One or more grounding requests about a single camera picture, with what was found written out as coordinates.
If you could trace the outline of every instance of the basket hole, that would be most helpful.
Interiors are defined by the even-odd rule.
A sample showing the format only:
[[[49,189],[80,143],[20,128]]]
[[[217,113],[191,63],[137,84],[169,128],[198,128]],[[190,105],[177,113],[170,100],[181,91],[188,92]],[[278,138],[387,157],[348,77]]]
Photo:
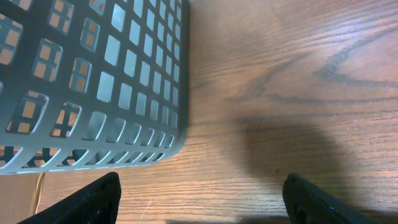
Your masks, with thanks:
[[[100,162],[102,162],[102,160],[110,153],[111,151],[109,150],[101,150],[98,151],[93,158],[91,158],[86,165],[95,165],[98,164]]]
[[[150,152],[150,153],[146,154],[146,155],[141,159],[141,161],[139,161],[139,162],[147,162],[152,156],[154,156],[154,153],[153,153],[153,152]]]
[[[127,155],[126,151],[118,152],[107,164],[116,164],[120,162]]]
[[[172,114],[172,128],[177,128],[177,114],[175,112],[171,112]]]
[[[94,9],[99,15],[104,14],[104,7],[105,7],[106,0],[90,0],[90,7]]]
[[[0,14],[0,63],[11,63],[17,49],[19,37],[22,33],[22,25]]]
[[[73,71],[70,76],[69,88],[86,93],[88,80],[91,73],[91,63],[82,58],[76,58]]]
[[[151,120],[157,121],[157,111],[159,110],[159,103],[155,100],[150,102],[150,113],[149,118]]]
[[[28,10],[32,0],[10,0],[12,3],[16,4],[17,6],[21,7],[22,9]]]
[[[163,3],[163,1],[160,1],[160,9],[159,9],[160,16],[165,19],[166,16],[166,5]]]
[[[107,142],[117,142],[122,135],[123,129],[126,125],[126,121],[121,118],[116,118],[113,123],[113,127],[108,137],[106,138]]]
[[[32,68],[32,74],[53,82],[57,76],[62,52],[63,49],[58,44],[42,39]]]
[[[136,114],[144,116],[147,96],[143,93],[137,95]]]
[[[119,32],[122,32],[124,25],[124,16],[126,12],[118,5],[115,4],[113,7],[112,15],[112,26],[115,27]]]
[[[132,88],[131,86],[122,83],[120,88],[120,95],[119,95],[119,107],[125,110],[130,108],[130,101],[131,101],[131,93]]]
[[[152,128],[148,128],[147,131],[144,133],[144,137],[142,138],[141,146],[149,145],[153,135],[154,135],[154,130]]]
[[[148,34],[145,34],[144,52],[149,57],[152,56],[152,43],[152,38]]]
[[[66,0],[54,0],[47,23],[62,34],[66,34],[69,30],[73,10],[74,7],[70,2]]]
[[[172,36],[169,33],[167,33],[166,43],[167,43],[167,49],[171,52],[172,51],[173,38],[172,38]]]
[[[135,162],[141,154],[142,152],[135,152],[125,163]]]
[[[162,142],[164,140],[164,136],[165,136],[165,133],[161,131],[155,140],[154,147],[159,147],[162,144]]]
[[[170,82],[168,80],[164,80],[164,94],[163,98],[165,100],[170,100]]]
[[[178,106],[178,88],[173,87],[173,105]]]
[[[181,21],[181,9],[177,6],[177,19]]]
[[[147,26],[153,31],[154,30],[154,24],[155,24],[155,14],[148,9],[148,15],[147,15]]]
[[[180,26],[178,24],[176,24],[175,25],[175,36],[178,40],[180,40],[180,33],[181,33]]]
[[[126,63],[124,63],[124,73],[130,77],[134,77],[136,71],[137,55],[127,50]]]
[[[111,65],[116,65],[119,57],[120,41],[116,40],[112,35],[108,36],[106,44],[105,60]]]
[[[164,35],[164,26],[161,22],[159,22],[157,25],[157,38],[159,38],[161,42],[163,42],[163,35]]]
[[[99,34],[100,25],[86,17],[81,31],[80,45],[91,52],[95,52]]]
[[[166,55],[166,72],[172,74],[172,59],[168,55]]]
[[[144,2],[142,0],[135,0],[134,1],[134,6],[132,10],[139,16],[140,18],[142,17],[142,8],[144,6]]]
[[[87,149],[74,149],[72,153],[67,156],[60,165],[58,166],[72,166],[75,163],[79,162],[86,154]]]
[[[160,46],[156,48],[156,64],[160,67],[163,65],[163,49]]]
[[[132,126],[131,135],[128,136],[126,144],[135,144],[136,143],[139,133],[141,132],[141,128],[142,127],[139,124],[134,124]]]
[[[178,65],[174,65],[174,80],[178,82],[180,76],[180,67]]]
[[[44,112],[47,97],[33,91],[26,91],[6,128],[8,133],[32,132]]]
[[[94,111],[91,115],[90,121],[88,122],[86,133],[83,135],[82,139],[90,141],[97,139],[100,135],[102,127],[104,126],[105,118],[105,114]]]
[[[169,13],[169,18],[167,20],[167,24],[169,25],[170,30],[173,31],[173,22],[174,22],[174,16]]]
[[[150,66],[147,63],[142,62],[141,75],[139,77],[139,82],[141,82],[141,84],[143,84],[144,86],[148,86],[149,73],[150,73]]]
[[[153,160],[153,162],[159,161],[162,157],[164,156],[164,153],[159,153],[155,159]]]
[[[131,27],[130,27],[129,39],[135,45],[138,45],[138,43],[139,43],[140,29],[141,29],[140,25],[138,25],[138,23],[136,23],[134,20],[132,20]]]
[[[154,92],[160,94],[160,84],[162,83],[162,75],[155,72],[154,76]]]
[[[69,137],[75,127],[80,109],[80,106],[73,103],[64,103],[50,135],[61,138]]]
[[[0,146],[0,167],[5,166],[21,149],[20,146]]]
[[[113,81],[114,78],[112,75],[101,72],[101,77],[99,78],[97,99],[105,103],[109,103],[111,101]]]
[[[174,56],[177,60],[180,60],[180,46],[174,43]]]
[[[169,123],[169,109],[163,106],[162,109],[162,124],[168,125]]]
[[[170,148],[170,146],[173,144],[173,140],[174,140],[174,136],[173,136],[173,135],[167,136],[166,142],[165,142],[165,144],[164,144],[164,147],[165,147],[166,149]]]

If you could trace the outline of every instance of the wooden surface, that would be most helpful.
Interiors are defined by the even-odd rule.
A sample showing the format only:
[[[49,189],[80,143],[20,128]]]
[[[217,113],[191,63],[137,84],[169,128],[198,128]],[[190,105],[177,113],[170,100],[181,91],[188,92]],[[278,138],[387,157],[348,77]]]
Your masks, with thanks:
[[[297,172],[393,223],[398,1],[191,4],[188,138],[172,159],[116,170],[119,222],[283,217]],[[109,171],[47,174],[39,210]]]

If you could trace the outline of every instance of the gray plastic basket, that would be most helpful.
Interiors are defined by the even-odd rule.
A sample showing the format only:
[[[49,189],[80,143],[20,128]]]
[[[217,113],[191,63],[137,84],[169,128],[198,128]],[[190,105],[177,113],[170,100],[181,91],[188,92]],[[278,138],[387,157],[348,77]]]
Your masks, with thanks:
[[[187,0],[0,1],[0,174],[178,153],[188,13]]]

